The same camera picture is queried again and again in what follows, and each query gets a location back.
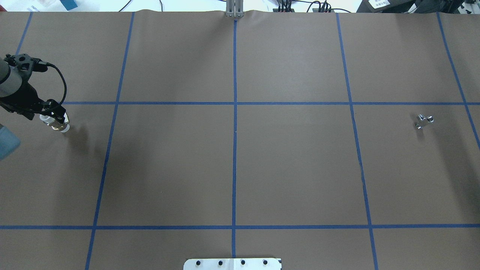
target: white label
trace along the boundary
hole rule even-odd
[[[370,3],[374,9],[379,9],[390,4],[388,0],[368,0],[368,3]]]

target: table surface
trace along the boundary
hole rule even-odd
[[[0,52],[57,65],[72,122],[0,110],[22,141],[0,163],[0,268],[477,270],[480,34],[456,29],[479,22],[0,13]],[[30,83],[61,96],[53,71]]]

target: metal stand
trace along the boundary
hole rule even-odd
[[[225,15],[231,18],[243,17],[243,0],[227,0]]]

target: metal object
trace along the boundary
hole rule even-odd
[[[40,120],[42,120],[43,123],[45,123],[47,126],[50,126],[53,130],[65,133],[70,129],[70,121],[68,120],[67,113],[65,113],[63,117],[65,118],[65,120],[63,121],[63,123],[60,123],[56,121],[53,117],[40,114]]]
[[[427,117],[423,116],[423,114],[419,114],[417,116],[417,119],[419,120],[418,122],[415,123],[415,128],[416,129],[422,129],[429,123],[433,123],[433,116],[427,115]]]
[[[243,17],[243,0],[227,0],[227,11],[225,15],[230,18]]]
[[[231,258],[231,259],[189,259],[183,270],[281,270],[282,259],[278,258]]]

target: small metal part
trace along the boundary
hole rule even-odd
[[[418,122],[415,123],[415,128],[416,129],[422,129],[426,125],[433,123],[434,119],[433,116],[427,115],[427,117],[423,116],[423,114],[419,114],[417,116],[417,119],[419,120]]]
[[[64,119],[64,123],[59,122],[60,118]],[[63,115],[63,118],[57,117],[57,119],[50,116],[40,115],[40,120],[42,120],[43,123],[45,123],[47,126],[50,126],[53,130],[60,131],[62,133],[65,133],[70,129],[70,121],[68,119],[67,113]]]

